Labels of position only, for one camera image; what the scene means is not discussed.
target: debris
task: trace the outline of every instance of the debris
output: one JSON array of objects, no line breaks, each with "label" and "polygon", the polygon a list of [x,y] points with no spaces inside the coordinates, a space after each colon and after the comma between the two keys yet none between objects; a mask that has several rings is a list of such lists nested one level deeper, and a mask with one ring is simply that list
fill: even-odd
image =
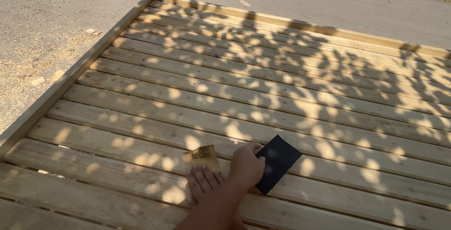
[{"label": "debris", "polygon": [[37,78],[37,79],[31,81],[31,85],[32,85],[32,86],[39,86],[39,85],[41,85],[42,83],[44,83],[45,81],[46,81],[46,79],[44,79],[44,77],[39,77],[39,78]]},{"label": "debris", "polygon": [[251,5],[245,0],[240,0],[239,2],[245,7],[251,7]]},{"label": "debris", "polygon": [[92,33],[94,33],[94,32],[95,32],[95,30],[94,30],[94,29],[92,29],[92,28],[90,28],[90,29],[86,30],[86,32],[87,32],[88,34],[92,34]]},{"label": "debris", "polygon": [[56,71],[52,77],[52,81],[56,82],[61,76],[63,76],[64,71],[59,69],[58,71]]},{"label": "debris", "polygon": [[26,65],[22,69],[22,75],[30,76],[33,75],[36,71],[33,70],[33,65]]}]

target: dirt ground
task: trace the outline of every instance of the dirt ground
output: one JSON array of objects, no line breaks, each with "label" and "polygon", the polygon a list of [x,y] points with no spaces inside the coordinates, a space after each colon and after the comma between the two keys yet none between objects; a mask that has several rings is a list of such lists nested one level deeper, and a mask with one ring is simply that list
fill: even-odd
[{"label": "dirt ground", "polygon": [[[202,0],[237,8],[238,0]],[[439,0],[246,0],[257,12],[451,49],[451,3]],[[0,0],[0,132],[139,0]],[[24,79],[22,67],[36,73]],[[38,77],[46,82],[31,86]]]}]

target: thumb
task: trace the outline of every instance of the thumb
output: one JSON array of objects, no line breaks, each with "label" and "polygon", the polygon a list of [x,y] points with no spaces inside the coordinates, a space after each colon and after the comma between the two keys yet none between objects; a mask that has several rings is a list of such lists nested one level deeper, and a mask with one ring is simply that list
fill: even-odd
[{"label": "thumb", "polygon": [[259,161],[263,166],[266,165],[266,158],[265,158],[265,157],[263,157],[263,156],[259,157],[259,158],[258,158],[258,161]]}]

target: wooden deck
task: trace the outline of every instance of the wooden deck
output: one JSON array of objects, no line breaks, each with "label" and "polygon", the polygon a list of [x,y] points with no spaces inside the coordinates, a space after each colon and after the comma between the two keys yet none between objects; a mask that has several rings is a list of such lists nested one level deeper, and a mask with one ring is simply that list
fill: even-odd
[{"label": "wooden deck", "polygon": [[245,196],[249,229],[450,229],[449,52],[138,5],[0,138],[1,229],[172,229],[188,213],[183,152],[214,144],[227,176],[234,150],[276,134],[304,155]]}]

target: sawdust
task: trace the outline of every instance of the sawdust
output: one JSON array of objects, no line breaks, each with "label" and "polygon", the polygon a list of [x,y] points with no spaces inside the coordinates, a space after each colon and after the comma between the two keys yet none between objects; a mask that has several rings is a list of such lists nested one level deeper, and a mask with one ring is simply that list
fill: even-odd
[{"label": "sawdust", "polygon": [[[0,133],[52,85],[53,73],[59,69],[67,71],[99,37],[80,31],[75,37],[67,33],[55,34],[56,44],[45,46],[43,38],[37,36],[31,42],[20,45],[0,59]],[[22,79],[23,66],[33,65],[36,71]],[[44,77],[45,83],[32,86],[31,81]]]}]

